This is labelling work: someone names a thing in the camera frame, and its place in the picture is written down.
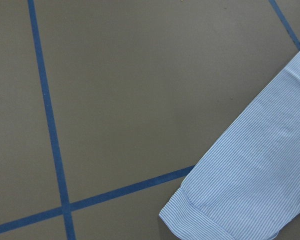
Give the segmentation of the light blue striped shirt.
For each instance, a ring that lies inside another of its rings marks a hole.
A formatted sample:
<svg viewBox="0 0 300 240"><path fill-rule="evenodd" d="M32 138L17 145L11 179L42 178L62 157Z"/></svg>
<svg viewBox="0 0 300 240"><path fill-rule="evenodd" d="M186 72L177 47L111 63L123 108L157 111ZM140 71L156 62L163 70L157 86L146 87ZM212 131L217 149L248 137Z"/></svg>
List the light blue striped shirt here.
<svg viewBox="0 0 300 240"><path fill-rule="evenodd" d="M160 210L182 240L272 240L300 214L300 51Z"/></svg>

